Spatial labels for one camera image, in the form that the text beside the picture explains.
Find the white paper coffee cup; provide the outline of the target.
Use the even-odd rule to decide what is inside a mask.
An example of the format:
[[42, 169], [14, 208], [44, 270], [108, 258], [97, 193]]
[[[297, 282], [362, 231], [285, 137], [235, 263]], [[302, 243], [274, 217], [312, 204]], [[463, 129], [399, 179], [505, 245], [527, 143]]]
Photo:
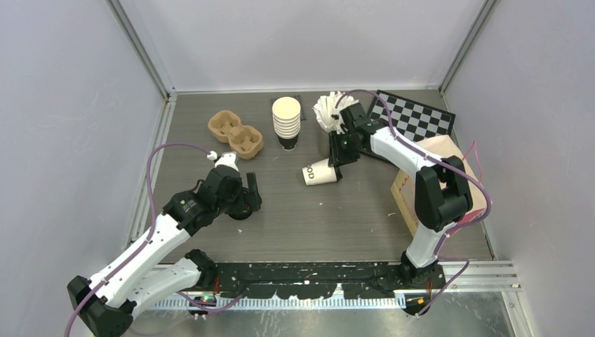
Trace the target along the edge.
[[334, 168], [329, 165], [329, 158], [303, 167], [302, 176], [306, 186], [337, 182]]

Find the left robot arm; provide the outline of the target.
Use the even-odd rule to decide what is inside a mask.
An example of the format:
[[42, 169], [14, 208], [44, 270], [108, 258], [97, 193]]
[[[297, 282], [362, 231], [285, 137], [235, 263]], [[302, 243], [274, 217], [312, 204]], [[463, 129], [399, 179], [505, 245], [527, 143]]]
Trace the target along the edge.
[[191, 287], [208, 290], [217, 267], [199, 249], [165, 270], [148, 273], [218, 216], [244, 220], [261, 205], [255, 173], [242, 178], [235, 166], [212, 168], [193, 189], [174, 194], [148, 231], [112, 263], [92, 277], [76, 276], [69, 282], [67, 291], [78, 317], [94, 336], [122, 336], [154, 303]]

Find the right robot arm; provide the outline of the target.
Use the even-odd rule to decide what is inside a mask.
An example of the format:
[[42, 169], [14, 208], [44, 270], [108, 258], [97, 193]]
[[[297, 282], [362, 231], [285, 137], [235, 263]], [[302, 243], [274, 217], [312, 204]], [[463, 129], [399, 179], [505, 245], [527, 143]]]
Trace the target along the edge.
[[329, 166], [354, 163], [366, 150], [385, 158], [413, 180], [417, 230], [401, 255], [398, 274], [406, 286], [420, 287], [435, 271], [439, 246], [447, 231], [473, 207], [462, 160], [422, 149], [385, 121], [371, 119], [360, 103], [341, 110], [332, 108], [330, 119], [338, 129], [328, 136]]

